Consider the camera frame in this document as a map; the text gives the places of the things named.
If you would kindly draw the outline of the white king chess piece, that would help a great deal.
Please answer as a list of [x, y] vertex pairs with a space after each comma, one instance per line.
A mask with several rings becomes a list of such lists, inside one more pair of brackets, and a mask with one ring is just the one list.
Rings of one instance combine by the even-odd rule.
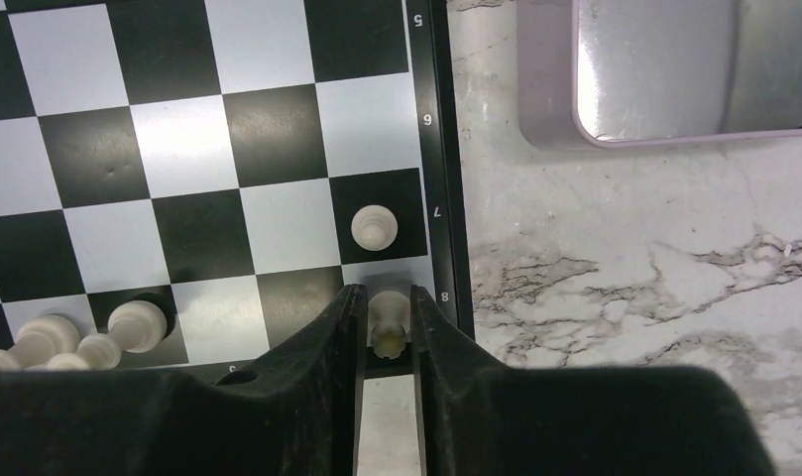
[[43, 314], [25, 323], [8, 350], [0, 349], [0, 371], [22, 371], [44, 365], [61, 353], [74, 352], [81, 341], [76, 326], [58, 314]]

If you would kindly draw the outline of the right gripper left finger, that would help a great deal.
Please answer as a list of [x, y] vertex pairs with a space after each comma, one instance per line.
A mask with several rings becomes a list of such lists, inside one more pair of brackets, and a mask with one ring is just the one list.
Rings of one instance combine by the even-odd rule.
[[353, 475], [367, 290], [206, 383], [175, 369], [0, 372], [0, 475]]

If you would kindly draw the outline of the white queen chess piece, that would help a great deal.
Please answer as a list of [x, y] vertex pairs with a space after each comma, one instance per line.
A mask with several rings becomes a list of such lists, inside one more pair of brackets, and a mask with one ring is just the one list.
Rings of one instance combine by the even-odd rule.
[[117, 306], [109, 316], [108, 331], [85, 336], [73, 352], [50, 359], [50, 371], [110, 370], [124, 352], [153, 350], [167, 334], [165, 313], [147, 300], [131, 300]]

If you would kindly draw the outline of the white pawn chess piece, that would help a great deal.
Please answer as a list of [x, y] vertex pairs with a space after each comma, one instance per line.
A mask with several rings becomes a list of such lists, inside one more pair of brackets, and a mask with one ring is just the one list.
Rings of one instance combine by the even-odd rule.
[[372, 204], [360, 208], [351, 221], [351, 234], [362, 249], [378, 252], [389, 248], [396, 240], [399, 224], [386, 207]]

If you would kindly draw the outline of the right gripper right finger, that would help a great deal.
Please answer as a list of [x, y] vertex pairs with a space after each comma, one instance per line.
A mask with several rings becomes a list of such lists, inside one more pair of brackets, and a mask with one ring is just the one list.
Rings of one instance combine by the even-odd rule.
[[692, 366], [518, 369], [410, 292], [426, 475], [772, 475], [735, 391]]

